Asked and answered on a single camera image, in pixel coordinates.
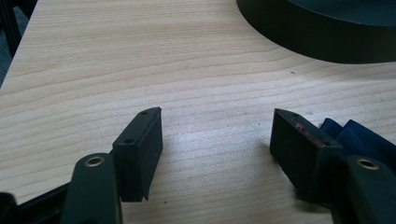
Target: clamp jaw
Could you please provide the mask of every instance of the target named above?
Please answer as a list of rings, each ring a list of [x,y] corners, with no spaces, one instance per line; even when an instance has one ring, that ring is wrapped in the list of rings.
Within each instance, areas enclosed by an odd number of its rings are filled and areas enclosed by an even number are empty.
[[[0,223],[122,223],[120,199],[142,202],[163,151],[161,109],[140,112],[113,143],[110,153],[79,160],[72,180],[16,205],[0,193]]]
[[[334,223],[396,223],[396,146],[356,121],[319,129],[276,109],[270,150],[300,199],[330,208]]]

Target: light wood tabletop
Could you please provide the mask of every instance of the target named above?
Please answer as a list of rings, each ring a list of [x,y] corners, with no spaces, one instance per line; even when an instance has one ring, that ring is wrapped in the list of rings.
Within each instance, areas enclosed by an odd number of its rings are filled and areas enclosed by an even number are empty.
[[[149,200],[123,203],[124,223],[332,223],[274,162],[274,109],[396,143],[395,71],[284,49],[235,0],[39,0],[0,90],[0,190],[23,203],[61,186],[160,106]]]

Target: blue fabric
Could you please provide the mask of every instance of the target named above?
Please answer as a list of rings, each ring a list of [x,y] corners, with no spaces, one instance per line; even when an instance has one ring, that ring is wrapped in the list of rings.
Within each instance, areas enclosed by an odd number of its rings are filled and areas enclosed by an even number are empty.
[[[325,119],[320,129],[343,146],[343,159],[351,155],[369,157],[386,164],[396,174],[396,146],[358,122],[350,120],[342,127]]]

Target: black tray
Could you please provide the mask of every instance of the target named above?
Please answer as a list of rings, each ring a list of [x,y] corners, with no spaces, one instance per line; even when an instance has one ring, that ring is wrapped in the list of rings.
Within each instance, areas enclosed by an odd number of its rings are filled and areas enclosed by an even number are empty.
[[[277,44],[334,63],[396,61],[396,0],[236,0]]]

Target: metal ring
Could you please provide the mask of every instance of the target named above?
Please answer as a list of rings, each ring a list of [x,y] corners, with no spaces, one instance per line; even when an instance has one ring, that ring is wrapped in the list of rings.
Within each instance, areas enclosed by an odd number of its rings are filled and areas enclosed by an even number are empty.
[[[370,160],[366,160],[366,159],[357,159],[357,160],[356,160],[356,163],[357,163],[359,166],[361,166],[361,167],[363,167],[363,168],[366,168],[366,169],[368,169],[368,170],[379,170],[379,165],[376,164],[376,163],[373,162],[373,161],[370,161]]]
[[[84,163],[86,166],[93,167],[102,164],[105,161],[103,157],[92,157],[87,159]]]

